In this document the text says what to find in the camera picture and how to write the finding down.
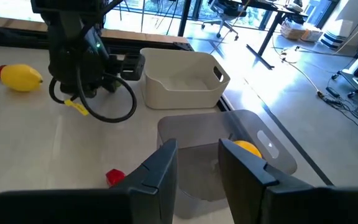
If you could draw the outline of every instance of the bin handle cutout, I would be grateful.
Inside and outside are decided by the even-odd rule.
[[[219,82],[223,82],[224,80],[224,75],[221,73],[221,71],[219,71],[219,69],[217,68],[217,66],[214,67],[214,73],[216,75],[216,78],[218,78]]]

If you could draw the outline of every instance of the floor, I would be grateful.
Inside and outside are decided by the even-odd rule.
[[[240,39],[237,42],[234,41],[235,35],[230,33],[219,44],[220,40],[215,37],[216,26],[206,26],[201,30],[199,24],[188,22],[185,35],[196,51],[212,52],[223,64],[231,76],[224,96],[233,108],[251,110],[259,115],[295,158],[298,164],[298,170],[293,174],[295,177],[312,185],[324,185],[293,139],[334,185],[358,186],[358,127],[322,102],[300,72],[281,63],[272,43],[269,43],[264,57],[275,68],[267,70],[255,61],[245,44],[257,49],[265,32],[238,31]],[[295,66],[322,91],[325,91],[332,73],[345,67],[352,59],[349,56],[354,54],[354,48],[346,47],[339,55],[330,55],[333,51],[319,44],[289,41],[278,34],[273,41],[279,49],[296,44],[321,52],[301,50]],[[48,83],[46,51],[0,47],[0,64],[24,62],[45,74]],[[129,173],[155,150],[160,118],[214,111],[155,111],[142,104],[140,84],[131,85],[140,99],[138,111],[130,120],[111,125],[92,117],[84,118],[76,111],[56,105],[49,99],[46,85],[40,91],[25,95],[8,91],[0,84],[0,191],[106,187],[104,173],[107,170],[118,168]],[[344,98],[351,91],[350,85],[342,78],[331,81],[329,85]],[[102,105],[100,110],[109,111],[110,116],[125,113],[130,107],[128,96],[124,96],[124,90],[120,91],[115,95],[100,94],[94,100],[94,106]],[[358,96],[351,103],[356,105]],[[286,135],[272,114],[293,139]],[[230,222],[228,209],[191,220],[175,217],[175,223]]]

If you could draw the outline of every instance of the gray plastic bin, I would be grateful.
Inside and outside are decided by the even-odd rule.
[[[178,141],[175,215],[180,218],[193,218],[228,206],[219,175],[219,138],[251,142],[270,165],[287,174],[297,168],[294,158],[263,121],[247,110],[162,118],[157,145],[170,138]]]

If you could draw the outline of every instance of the white plastic bin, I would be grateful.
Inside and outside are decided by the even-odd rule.
[[[212,108],[230,81],[209,54],[142,49],[144,98],[153,109]]]

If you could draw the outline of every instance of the yellow tag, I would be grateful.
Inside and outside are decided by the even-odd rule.
[[[79,103],[74,103],[71,100],[65,100],[65,105],[74,107],[84,116],[89,114],[88,110],[86,110],[85,107]]]

